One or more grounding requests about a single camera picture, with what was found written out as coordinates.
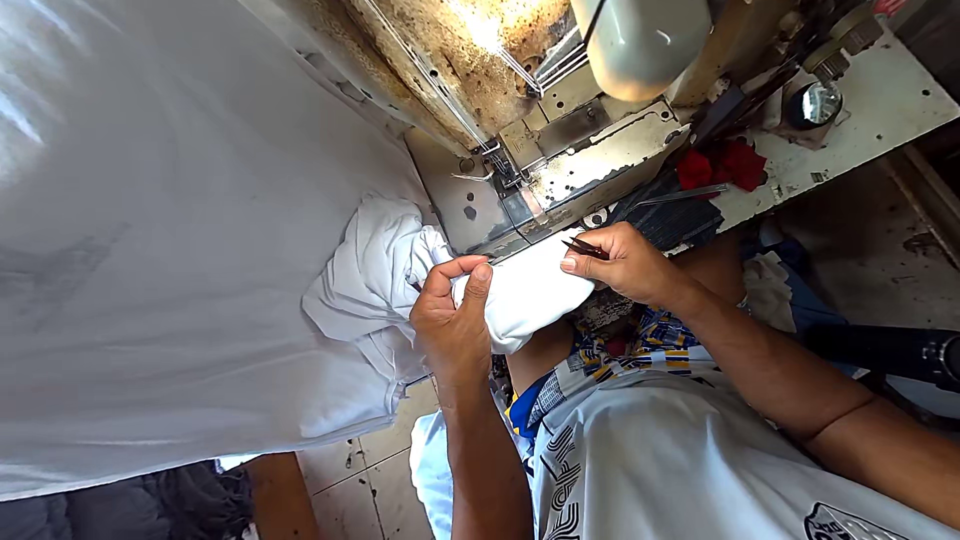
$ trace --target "sewing machine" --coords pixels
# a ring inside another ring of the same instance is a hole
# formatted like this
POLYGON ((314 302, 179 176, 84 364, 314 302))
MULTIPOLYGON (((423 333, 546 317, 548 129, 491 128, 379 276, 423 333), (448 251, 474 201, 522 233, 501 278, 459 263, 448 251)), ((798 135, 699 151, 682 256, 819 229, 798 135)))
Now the sewing machine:
POLYGON ((883 35, 861 0, 283 3, 364 95, 417 126, 405 140, 451 247, 494 260, 603 223, 673 150, 801 69, 833 87, 883 35), (728 88, 739 99, 717 100, 728 88))

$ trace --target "white shirt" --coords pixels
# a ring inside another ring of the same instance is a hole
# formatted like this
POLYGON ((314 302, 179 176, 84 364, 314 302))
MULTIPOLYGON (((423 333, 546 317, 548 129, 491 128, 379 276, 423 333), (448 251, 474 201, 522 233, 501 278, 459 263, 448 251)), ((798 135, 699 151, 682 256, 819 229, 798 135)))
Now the white shirt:
POLYGON ((820 469, 722 374, 696 376, 621 376, 543 419, 531 463, 538 538, 960 538, 820 469))

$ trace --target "small scissors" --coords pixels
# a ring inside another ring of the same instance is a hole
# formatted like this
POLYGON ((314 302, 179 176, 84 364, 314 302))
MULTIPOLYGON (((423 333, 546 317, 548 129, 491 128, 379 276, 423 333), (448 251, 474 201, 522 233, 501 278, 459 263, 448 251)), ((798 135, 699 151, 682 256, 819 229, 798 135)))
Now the small scissors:
POLYGON ((610 260, 610 254, 598 248, 597 246, 587 243, 580 238, 570 239, 573 240, 572 244, 565 240, 561 240, 561 242, 563 242, 566 247, 573 250, 574 253, 586 255, 588 257, 599 258, 600 260, 610 260))

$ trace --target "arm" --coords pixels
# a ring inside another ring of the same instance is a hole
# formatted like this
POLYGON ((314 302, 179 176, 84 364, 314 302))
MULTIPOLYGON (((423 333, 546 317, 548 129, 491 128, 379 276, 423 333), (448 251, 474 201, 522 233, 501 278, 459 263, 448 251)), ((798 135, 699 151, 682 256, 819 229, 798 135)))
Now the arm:
POLYGON ((744 399, 837 474, 960 528, 960 447, 915 423, 787 337, 676 268, 629 225, 580 236, 610 261, 567 254, 562 268, 674 312, 744 399))
POLYGON ((534 530, 526 475, 487 383, 484 307, 492 268, 486 261, 471 256, 434 266, 410 313, 446 420, 455 540, 531 538, 534 530), (450 279, 471 271, 464 302, 454 309, 450 279))

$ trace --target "white tile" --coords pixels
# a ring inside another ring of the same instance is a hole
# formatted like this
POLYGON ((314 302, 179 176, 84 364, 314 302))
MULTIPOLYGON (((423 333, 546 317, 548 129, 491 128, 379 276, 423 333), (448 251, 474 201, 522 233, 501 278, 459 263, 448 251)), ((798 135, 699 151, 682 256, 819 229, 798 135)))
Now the white tile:
POLYGON ((324 540, 383 540, 367 471, 326 488, 310 503, 324 540))
POLYGON ((410 430, 414 422, 424 414, 436 412, 440 407, 437 391, 430 380, 423 380, 407 388, 407 399, 400 400, 396 408, 396 423, 385 430, 374 431, 360 437, 363 457, 367 466, 410 448, 410 430))
POLYGON ((320 493, 331 485, 367 468, 357 438, 297 452, 307 493, 320 493))
POLYGON ((410 480, 410 451, 367 470, 386 540, 430 540, 433 533, 423 503, 410 480))

